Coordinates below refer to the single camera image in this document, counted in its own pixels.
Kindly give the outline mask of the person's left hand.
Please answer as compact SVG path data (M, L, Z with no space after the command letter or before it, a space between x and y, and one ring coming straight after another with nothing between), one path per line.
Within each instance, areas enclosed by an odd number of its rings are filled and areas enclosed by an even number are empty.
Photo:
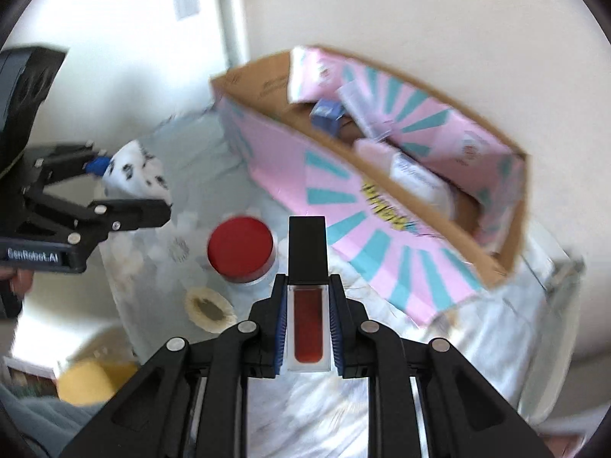
M19 270L13 268L0 268L0 280L7 280L11 291L18 297L23 298L32 290L34 283L34 272L30 270Z

